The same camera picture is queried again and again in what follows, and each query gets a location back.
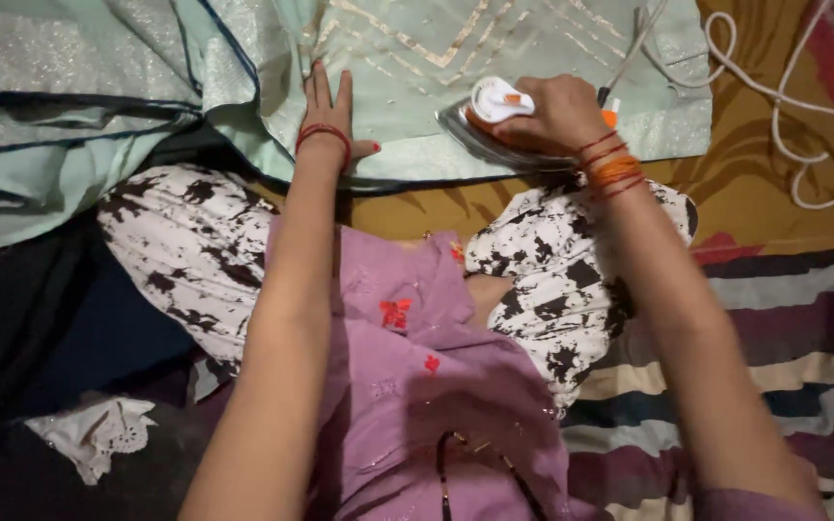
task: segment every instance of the dark blue fabric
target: dark blue fabric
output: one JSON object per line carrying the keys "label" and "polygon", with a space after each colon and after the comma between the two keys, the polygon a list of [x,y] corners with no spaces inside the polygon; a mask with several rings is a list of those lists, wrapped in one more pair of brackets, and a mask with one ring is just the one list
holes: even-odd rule
{"label": "dark blue fabric", "polygon": [[59,340],[17,401],[13,416],[74,406],[78,396],[192,348],[192,338],[140,294],[104,241],[94,241],[93,279]]}

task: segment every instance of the power cord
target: power cord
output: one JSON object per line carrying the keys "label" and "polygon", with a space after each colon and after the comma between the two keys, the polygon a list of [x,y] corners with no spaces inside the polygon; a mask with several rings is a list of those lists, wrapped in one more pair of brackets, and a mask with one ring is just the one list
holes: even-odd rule
{"label": "power cord", "polygon": [[[822,4],[817,9],[816,13],[813,15],[813,19],[810,20],[809,26],[806,28],[803,37],[797,43],[797,47],[794,49],[793,54],[791,55],[791,61],[787,64],[787,68],[784,70],[784,75],[780,79],[780,84],[778,85],[778,89],[774,90],[769,87],[765,87],[760,83],[753,80],[749,77],[744,70],[742,70],[730,57],[732,56],[732,51],[736,46],[736,21],[731,16],[724,12],[716,12],[710,15],[709,18],[706,20],[706,25],[704,27],[704,33],[706,34],[707,44],[710,46],[710,54],[713,55],[719,62],[719,68],[710,75],[709,78],[705,80],[700,80],[698,82],[690,82],[681,78],[677,78],[668,71],[666,65],[662,62],[662,60],[653,53],[653,51],[649,48],[646,44],[645,40],[646,37],[649,35],[649,32],[652,31],[655,22],[658,18],[662,15],[662,12],[665,10],[666,6],[668,5],[668,0],[661,0],[659,6],[655,9],[655,12],[649,18],[649,20],[643,23],[643,19],[645,18],[645,9],[644,7],[639,10],[639,17],[637,20],[637,26],[639,27],[640,33],[639,37],[634,42],[632,51],[630,51],[629,55],[624,59],[623,63],[620,65],[619,69],[617,70],[616,74],[610,79],[610,81],[604,87],[601,87],[598,91],[598,102],[603,107],[603,104],[606,102],[608,95],[610,94],[610,90],[616,86],[616,83],[619,79],[623,76],[626,72],[626,69],[629,68],[630,64],[632,64],[633,59],[635,58],[636,54],[640,51],[644,51],[646,56],[649,60],[655,64],[655,67],[668,79],[669,82],[681,85],[682,87],[687,88],[699,88],[704,87],[712,83],[725,69],[729,69],[738,77],[740,80],[745,82],[745,84],[753,89],[762,93],[764,95],[770,96],[774,99],[774,109],[771,112],[771,136],[774,138],[775,145],[778,146],[778,150],[780,150],[781,154],[784,154],[788,158],[792,160],[798,161],[803,163],[803,168],[801,168],[800,172],[797,172],[796,176],[793,178],[793,184],[791,186],[791,197],[793,202],[799,206],[806,209],[824,209],[827,207],[834,206],[834,199],[820,204],[810,204],[804,202],[800,198],[800,182],[803,181],[804,174],[806,170],[810,167],[810,165],[825,161],[829,158],[827,152],[823,152],[817,156],[806,158],[804,156],[800,156],[798,154],[793,153],[791,150],[784,145],[784,140],[780,136],[780,122],[779,122],[779,115],[780,115],[780,106],[781,103],[789,103],[796,107],[801,107],[803,109],[808,110],[815,110],[817,112],[824,112],[826,114],[831,114],[834,116],[834,109],[830,109],[828,107],[820,107],[818,105],[813,105],[811,103],[806,103],[804,101],[800,101],[794,99],[792,97],[786,96],[784,94],[784,88],[787,86],[787,80],[791,77],[791,73],[793,72],[794,67],[797,65],[797,60],[800,58],[800,53],[803,52],[804,46],[806,41],[810,39],[810,36],[813,35],[813,30],[816,29],[817,22],[819,18],[822,18],[823,13],[826,12],[829,3],[832,0],[822,0]],[[717,19],[721,19],[725,22],[726,26],[729,28],[729,45],[723,53],[716,46],[716,43],[712,41],[712,23]]]}

